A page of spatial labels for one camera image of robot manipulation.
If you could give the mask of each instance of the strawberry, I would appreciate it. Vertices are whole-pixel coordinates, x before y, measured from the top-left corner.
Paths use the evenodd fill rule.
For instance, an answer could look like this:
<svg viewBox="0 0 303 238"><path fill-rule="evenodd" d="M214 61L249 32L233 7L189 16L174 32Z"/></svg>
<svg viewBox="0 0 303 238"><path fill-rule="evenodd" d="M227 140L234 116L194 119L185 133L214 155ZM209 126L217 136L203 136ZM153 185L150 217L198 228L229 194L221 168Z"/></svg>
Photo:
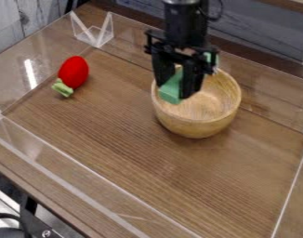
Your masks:
<svg viewBox="0 0 303 238"><path fill-rule="evenodd" d="M88 64L83 57L74 56L59 70L59 79L52 88L67 98L74 94L88 78Z"/></svg>

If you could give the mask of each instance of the wooden bowl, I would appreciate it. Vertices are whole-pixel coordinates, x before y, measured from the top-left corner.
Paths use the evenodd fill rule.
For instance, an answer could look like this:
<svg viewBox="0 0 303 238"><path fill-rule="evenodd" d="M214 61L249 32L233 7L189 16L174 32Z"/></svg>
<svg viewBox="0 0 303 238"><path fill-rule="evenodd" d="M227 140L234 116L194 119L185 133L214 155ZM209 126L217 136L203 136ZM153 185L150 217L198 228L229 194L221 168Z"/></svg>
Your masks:
<svg viewBox="0 0 303 238"><path fill-rule="evenodd" d="M241 87L233 76L219 70L205 79L201 92L179 105L161 99L155 81L151 99L163 126L187 138L201 139L218 134L233 122L241 107Z"/></svg>

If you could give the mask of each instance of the red strawberry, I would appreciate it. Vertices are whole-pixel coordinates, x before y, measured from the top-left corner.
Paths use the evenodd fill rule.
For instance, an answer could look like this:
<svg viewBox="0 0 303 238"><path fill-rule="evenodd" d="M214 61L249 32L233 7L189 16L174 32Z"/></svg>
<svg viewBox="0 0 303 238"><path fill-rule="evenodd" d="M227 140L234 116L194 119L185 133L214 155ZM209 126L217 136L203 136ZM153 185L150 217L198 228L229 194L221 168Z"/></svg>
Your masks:
<svg viewBox="0 0 303 238"><path fill-rule="evenodd" d="M74 94L74 89L80 87L88 77L88 64L83 57L74 56L64 63L59 70L59 79L52 88L66 97Z"/></svg>

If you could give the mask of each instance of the bowl rim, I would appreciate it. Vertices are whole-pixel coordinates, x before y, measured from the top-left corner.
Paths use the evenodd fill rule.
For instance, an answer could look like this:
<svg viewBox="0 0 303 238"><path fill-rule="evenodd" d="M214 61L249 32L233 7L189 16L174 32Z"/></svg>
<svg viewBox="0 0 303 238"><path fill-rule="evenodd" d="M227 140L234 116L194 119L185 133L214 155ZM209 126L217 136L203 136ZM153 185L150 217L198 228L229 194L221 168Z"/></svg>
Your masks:
<svg viewBox="0 0 303 238"><path fill-rule="evenodd" d="M225 74L229 78L229 80L234 83L235 87L237 87L237 91L238 91L238 100L237 100L237 103L234 104L235 107L234 107L234 111L230 110L226 114L223 114L221 117L215 118L215 119L211 119L211 120L205 120L205 119L187 119L186 117L182 117L171 112L167 112L161 103L159 103L159 100L158 100L158 97L157 97L157 94L155 94L155 89L157 89L157 83L155 83L155 80L153 81L153 84L151 84L151 100L153 100L153 103L157 104L157 107L158 109L165 113L167 114L169 116L179 119L181 121L185 121L185 122L201 122L201 123L214 123L214 122L218 122L218 121L222 121L222 119L227 118L230 115L233 115L239 107L241 107L241 102L242 102L242 90L241 90L241 85L238 83L238 81L235 80L235 78L230 75L230 73L227 73L225 70L222 69L218 69L218 72Z"/></svg>

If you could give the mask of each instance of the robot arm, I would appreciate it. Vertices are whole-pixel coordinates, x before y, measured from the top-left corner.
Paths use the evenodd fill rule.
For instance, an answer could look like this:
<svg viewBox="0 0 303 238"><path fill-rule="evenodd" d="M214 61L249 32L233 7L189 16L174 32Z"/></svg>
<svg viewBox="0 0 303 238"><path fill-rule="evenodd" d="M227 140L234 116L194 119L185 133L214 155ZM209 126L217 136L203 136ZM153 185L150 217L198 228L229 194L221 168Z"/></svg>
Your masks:
<svg viewBox="0 0 303 238"><path fill-rule="evenodd" d="M207 23L213 20L207 14L209 0L163 1L166 30L146 32L146 52L153 58L161 96L163 93L169 96L163 99L178 104L201 90L205 76L215 72L219 50L207 42ZM182 72L177 72L177 64L182 65Z"/></svg>

